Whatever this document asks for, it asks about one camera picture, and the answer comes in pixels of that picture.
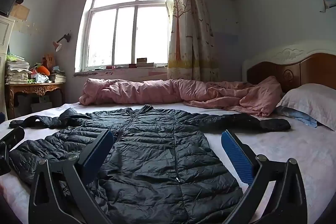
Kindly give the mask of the black quilted down jacket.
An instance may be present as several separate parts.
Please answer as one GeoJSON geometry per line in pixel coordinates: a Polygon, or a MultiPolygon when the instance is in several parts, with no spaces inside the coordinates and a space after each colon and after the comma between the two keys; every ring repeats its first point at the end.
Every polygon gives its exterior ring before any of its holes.
{"type": "Polygon", "coordinates": [[[14,168],[28,185],[40,159],[64,160],[83,151],[101,130],[112,132],[112,148],[88,186],[110,223],[221,223],[243,191],[206,134],[290,129],[284,119],[261,121],[247,114],[197,114],[149,105],[88,114],[68,109],[54,118],[36,115],[10,123],[18,126],[56,129],[11,151],[14,168]]]}

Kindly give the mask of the stack of papers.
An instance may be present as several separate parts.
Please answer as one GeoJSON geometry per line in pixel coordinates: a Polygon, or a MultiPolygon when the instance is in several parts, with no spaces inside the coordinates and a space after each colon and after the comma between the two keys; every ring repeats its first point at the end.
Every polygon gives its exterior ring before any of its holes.
{"type": "Polygon", "coordinates": [[[27,84],[29,81],[29,63],[20,56],[11,53],[6,55],[6,84],[27,84]]]}

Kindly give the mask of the orange plush toy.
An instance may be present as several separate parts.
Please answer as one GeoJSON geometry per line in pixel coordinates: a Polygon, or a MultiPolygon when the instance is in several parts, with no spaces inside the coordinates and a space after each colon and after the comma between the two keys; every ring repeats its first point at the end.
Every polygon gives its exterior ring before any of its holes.
{"type": "Polygon", "coordinates": [[[47,77],[50,75],[50,71],[44,65],[37,67],[36,71],[40,74],[46,75],[47,77]]]}

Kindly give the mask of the small stack of books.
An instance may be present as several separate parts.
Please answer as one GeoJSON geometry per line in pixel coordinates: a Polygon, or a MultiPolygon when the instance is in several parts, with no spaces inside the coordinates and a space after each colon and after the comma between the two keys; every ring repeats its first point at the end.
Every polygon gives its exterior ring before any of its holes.
{"type": "Polygon", "coordinates": [[[63,71],[56,71],[50,74],[50,80],[53,83],[61,84],[66,82],[66,74],[63,71]]]}

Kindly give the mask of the blue pillow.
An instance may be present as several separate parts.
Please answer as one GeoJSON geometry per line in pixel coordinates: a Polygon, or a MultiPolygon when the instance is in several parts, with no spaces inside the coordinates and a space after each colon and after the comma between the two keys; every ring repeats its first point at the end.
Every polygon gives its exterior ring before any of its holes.
{"type": "Polygon", "coordinates": [[[289,107],[278,106],[278,107],[276,107],[275,112],[278,115],[282,115],[282,116],[286,116],[286,117],[289,117],[289,118],[296,119],[296,120],[304,123],[305,125],[313,127],[313,128],[316,128],[318,126],[318,122],[314,118],[312,118],[311,116],[309,116],[309,115],[307,115],[307,114],[305,114],[301,111],[289,108],[289,107]]]}

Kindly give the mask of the pink rumpled duvet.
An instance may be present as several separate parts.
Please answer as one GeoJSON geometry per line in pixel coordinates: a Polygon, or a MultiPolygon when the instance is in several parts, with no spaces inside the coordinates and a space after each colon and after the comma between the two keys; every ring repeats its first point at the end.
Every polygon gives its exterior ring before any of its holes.
{"type": "Polygon", "coordinates": [[[280,102],[281,96],[281,85],[273,76],[257,85],[227,81],[205,83],[185,79],[144,82],[88,79],[79,102],[82,105],[182,102],[203,109],[223,109],[268,117],[280,102]]]}

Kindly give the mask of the white wardrobe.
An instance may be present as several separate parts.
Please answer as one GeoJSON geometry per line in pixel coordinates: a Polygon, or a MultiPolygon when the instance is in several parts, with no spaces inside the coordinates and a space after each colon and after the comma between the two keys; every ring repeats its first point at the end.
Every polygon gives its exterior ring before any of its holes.
{"type": "Polygon", "coordinates": [[[15,21],[4,16],[0,16],[0,107],[1,112],[7,118],[6,113],[6,102],[5,102],[5,66],[6,66],[6,56],[9,47],[9,41],[11,33],[14,27],[15,21]]]}

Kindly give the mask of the wooden bed headboard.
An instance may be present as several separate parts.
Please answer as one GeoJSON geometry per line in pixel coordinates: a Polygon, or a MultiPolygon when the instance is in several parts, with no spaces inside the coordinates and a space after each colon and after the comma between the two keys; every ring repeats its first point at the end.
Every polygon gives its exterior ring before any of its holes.
{"type": "Polygon", "coordinates": [[[258,53],[242,64],[244,82],[257,84],[276,77],[282,91],[304,84],[335,89],[335,41],[303,40],[258,53]]]}

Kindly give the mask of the books on windowsill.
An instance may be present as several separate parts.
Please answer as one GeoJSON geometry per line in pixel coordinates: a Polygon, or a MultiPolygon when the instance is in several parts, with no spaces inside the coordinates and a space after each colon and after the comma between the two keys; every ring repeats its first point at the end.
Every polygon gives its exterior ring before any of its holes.
{"type": "Polygon", "coordinates": [[[155,63],[148,63],[147,58],[137,58],[136,63],[131,63],[128,68],[144,68],[144,67],[155,67],[155,63]]]}

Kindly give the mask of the white framed window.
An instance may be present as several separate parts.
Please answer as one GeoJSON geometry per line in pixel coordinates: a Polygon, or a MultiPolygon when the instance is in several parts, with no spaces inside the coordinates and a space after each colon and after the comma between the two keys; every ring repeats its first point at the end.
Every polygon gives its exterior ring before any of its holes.
{"type": "Polygon", "coordinates": [[[165,66],[170,30],[166,0],[86,0],[75,71],[165,66]]]}

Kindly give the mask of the tree pattern curtain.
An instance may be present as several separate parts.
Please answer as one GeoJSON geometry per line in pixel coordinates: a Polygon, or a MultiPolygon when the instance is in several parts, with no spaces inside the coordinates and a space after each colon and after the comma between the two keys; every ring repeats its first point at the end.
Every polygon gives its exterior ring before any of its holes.
{"type": "Polygon", "coordinates": [[[167,62],[170,79],[219,79],[219,64],[206,0],[166,0],[171,35],[167,62]]]}

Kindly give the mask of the pink wall lamp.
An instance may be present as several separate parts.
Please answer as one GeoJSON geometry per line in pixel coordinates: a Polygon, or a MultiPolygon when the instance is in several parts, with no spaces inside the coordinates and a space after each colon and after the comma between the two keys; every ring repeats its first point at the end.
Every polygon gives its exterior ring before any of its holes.
{"type": "Polygon", "coordinates": [[[64,34],[59,40],[52,42],[52,45],[54,46],[55,52],[59,52],[62,48],[62,41],[65,40],[67,43],[70,42],[71,40],[71,35],[70,33],[64,34]]]}

